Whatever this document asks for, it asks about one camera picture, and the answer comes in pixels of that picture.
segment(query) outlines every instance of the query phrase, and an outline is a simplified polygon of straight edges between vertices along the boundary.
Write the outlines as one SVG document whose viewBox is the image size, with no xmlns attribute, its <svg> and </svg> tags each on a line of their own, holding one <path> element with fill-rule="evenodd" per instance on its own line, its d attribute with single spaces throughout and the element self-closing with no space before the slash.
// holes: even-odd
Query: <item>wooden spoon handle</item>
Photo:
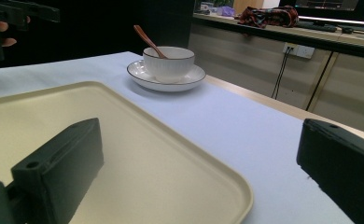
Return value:
<svg viewBox="0 0 364 224">
<path fill-rule="evenodd" d="M 147 35 L 145 34 L 145 32 L 142 30 L 140 25 L 134 25 L 133 26 L 134 30 L 139 34 L 139 36 L 145 41 L 147 42 L 147 44 L 149 44 L 154 50 L 156 50 L 156 52 L 159 54 L 159 58 L 167 58 L 159 49 L 158 47 L 156 47 L 156 45 L 150 40 L 149 37 L 147 37 Z"/>
</svg>

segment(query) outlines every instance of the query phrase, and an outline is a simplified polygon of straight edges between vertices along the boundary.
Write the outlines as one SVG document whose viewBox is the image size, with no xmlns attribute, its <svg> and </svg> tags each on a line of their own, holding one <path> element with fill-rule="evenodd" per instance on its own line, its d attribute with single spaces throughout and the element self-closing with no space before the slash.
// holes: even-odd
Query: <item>screw hole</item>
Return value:
<svg viewBox="0 0 364 224">
<path fill-rule="evenodd" d="M 37 165 L 39 165 L 39 162 L 37 162 L 37 161 L 31 161 L 30 163 L 28 163 L 26 165 L 26 167 L 29 168 L 29 169 L 32 169 L 32 168 L 36 168 Z"/>
</svg>

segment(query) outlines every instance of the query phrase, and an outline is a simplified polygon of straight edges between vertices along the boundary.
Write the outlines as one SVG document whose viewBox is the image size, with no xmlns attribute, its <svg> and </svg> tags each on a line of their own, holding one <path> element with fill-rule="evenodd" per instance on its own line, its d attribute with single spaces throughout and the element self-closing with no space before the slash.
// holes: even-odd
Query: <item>dark background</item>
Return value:
<svg viewBox="0 0 364 224">
<path fill-rule="evenodd" d="M 32 17 L 29 31 L 2 33 L 17 44 L 3 48 L 0 67 L 50 63 L 123 51 L 142 54 L 147 44 L 133 29 L 141 25 L 155 44 L 187 48 L 194 0 L 37 0 L 56 7 L 61 22 Z"/>
</svg>

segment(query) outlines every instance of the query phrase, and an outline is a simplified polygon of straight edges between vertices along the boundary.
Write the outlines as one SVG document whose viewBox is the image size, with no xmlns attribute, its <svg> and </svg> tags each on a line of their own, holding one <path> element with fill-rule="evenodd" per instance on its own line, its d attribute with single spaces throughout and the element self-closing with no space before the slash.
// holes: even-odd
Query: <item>white table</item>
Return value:
<svg viewBox="0 0 364 224">
<path fill-rule="evenodd" d="M 208 151 L 248 180 L 254 205 L 244 223 L 352 223 L 296 163 L 302 119 L 205 81 L 190 91 L 151 91 L 126 67 L 142 56 L 122 52 L 0 69 L 0 97 L 98 81 Z"/>
</svg>

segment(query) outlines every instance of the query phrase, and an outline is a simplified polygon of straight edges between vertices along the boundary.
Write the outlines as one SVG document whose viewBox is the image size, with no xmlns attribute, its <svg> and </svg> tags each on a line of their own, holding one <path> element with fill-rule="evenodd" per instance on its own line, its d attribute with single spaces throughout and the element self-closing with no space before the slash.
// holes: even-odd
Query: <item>white saucer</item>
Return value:
<svg viewBox="0 0 364 224">
<path fill-rule="evenodd" d="M 198 86 L 205 78 L 204 70 L 197 65 L 193 65 L 193 68 L 180 81 L 171 84 L 160 83 L 154 76 L 148 73 L 143 60 L 130 63 L 127 66 L 127 71 L 136 83 L 154 91 L 190 90 Z"/>
</svg>

